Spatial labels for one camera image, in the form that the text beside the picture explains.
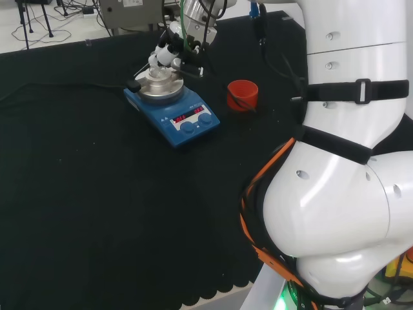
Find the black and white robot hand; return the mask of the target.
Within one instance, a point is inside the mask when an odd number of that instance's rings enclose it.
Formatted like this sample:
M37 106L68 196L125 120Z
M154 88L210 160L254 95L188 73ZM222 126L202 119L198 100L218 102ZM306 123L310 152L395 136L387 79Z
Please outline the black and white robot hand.
M185 76L203 77L201 43L182 31L179 21L171 22L159 38L155 50L148 58L149 73L154 78L163 77L166 68Z

